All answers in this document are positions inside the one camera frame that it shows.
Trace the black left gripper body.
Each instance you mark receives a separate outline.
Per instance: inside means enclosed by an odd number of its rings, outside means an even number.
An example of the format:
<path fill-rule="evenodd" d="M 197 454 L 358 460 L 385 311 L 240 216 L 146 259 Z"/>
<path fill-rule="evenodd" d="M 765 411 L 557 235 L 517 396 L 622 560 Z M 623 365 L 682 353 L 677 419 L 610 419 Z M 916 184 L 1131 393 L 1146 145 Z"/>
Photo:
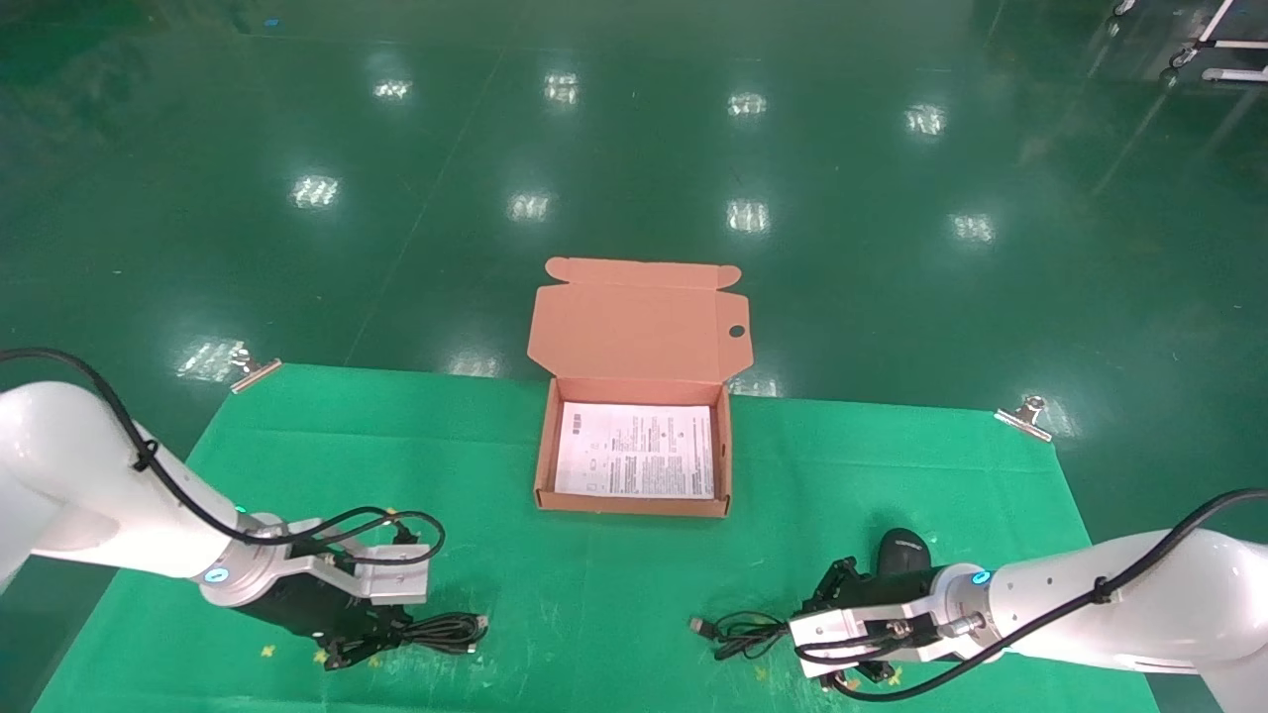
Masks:
<path fill-rule="evenodd" d="M 312 573 L 294 573 L 276 579 L 268 591 L 235 612 L 290 633 L 312 638 L 322 646 L 322 637 L 353 639 L 353 620 L 358 609 L 377 605 L 366 598 L 349 594 Z"/>

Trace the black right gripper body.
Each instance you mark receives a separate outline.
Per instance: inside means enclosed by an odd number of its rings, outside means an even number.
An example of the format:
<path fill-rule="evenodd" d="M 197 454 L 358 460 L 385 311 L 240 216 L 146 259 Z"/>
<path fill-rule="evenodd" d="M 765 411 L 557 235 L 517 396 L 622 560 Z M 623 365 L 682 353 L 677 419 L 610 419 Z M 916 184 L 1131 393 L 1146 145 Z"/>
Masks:
<path fill-rule="evenodd" d="M 942 565 L 921 571 L 875 573 L 858 586 L 857 606 L 900 606 L 932 595 Z"/>

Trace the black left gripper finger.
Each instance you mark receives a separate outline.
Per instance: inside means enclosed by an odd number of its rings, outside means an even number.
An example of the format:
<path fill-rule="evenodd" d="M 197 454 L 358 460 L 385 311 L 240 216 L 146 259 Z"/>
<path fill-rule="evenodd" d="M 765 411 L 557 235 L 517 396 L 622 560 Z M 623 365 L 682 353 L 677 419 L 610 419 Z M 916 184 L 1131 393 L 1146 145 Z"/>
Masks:
<path fill-rule="evenodd" d="M 346 637 L 322 637 L 322 666 L 326 671 L 349 669 L 372 656 L 397 650 L 396 636 L 366 636 L 349 639 Z"/>
<path fill-rule="evenodd" d="M 415 623 L 404 606 L 363 606 L 353 620 L 353 642 L 403 644 Z"/>

